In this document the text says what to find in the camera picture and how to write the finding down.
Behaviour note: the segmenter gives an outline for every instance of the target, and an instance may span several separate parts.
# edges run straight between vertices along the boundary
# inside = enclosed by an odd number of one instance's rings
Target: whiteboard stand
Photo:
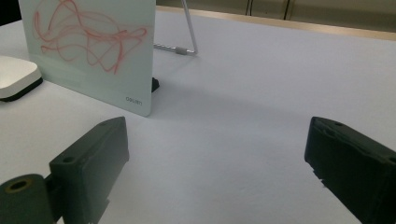
[[[166,50],[169,52],[174,52],[176,54],[194,56],[198,53],[198,47],[197,47],[197,42],[195,39],[194,30],[192,29],[190,12],[189,12],[189,8],[187,7],[186,0],[181,0],[181,4],[183,5],[184,13],[186,14],[187,24],[189,25],[189,30],[190,30],[190,35],[191,35],[191,40],[192,40],[192,45],[193,45],[194,50],[185,49],[182,47],[169,47],[169,46],[165,46],[165,45],[161,45],[161,44],[154,44],[154,48]]]

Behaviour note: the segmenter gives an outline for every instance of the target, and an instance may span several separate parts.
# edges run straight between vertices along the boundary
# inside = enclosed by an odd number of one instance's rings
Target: red scribble
[[[48,11],[53,12],[49,18]],[[88,64],[117,73],[125,57],[147,36],[144,27],[121,25],[98,12],[82,11],[73,0],[42,0],[33,17],[34,35],[43,53],[56,51],[71,62],[85,54]]]

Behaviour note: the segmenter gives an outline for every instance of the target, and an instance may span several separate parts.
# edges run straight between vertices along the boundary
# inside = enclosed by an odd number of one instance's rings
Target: small glass whiteboard
[[[43,78],[147,116],[155,0],[19,0]]]

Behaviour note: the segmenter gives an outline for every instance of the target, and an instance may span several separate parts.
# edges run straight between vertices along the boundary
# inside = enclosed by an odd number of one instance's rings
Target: white device
[[[17,100],[42,82],[35,63],[0,55],[0,101]]]

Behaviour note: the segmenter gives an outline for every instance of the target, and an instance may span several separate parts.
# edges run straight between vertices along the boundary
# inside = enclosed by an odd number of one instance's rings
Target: table surface
[[[359,223],[304,161],[309,121],[395,149],[396,42],[192,22],[198,56],[154,50],[161,87],[147,118],[47,81],[0,104],[0,182],[48,175],[94,125],[124,116],[131,159],[100,223]],[[158,11],[155,42],[190,46],[183,15]],[[28,59],[21,21],[0,27],[0,54]]]

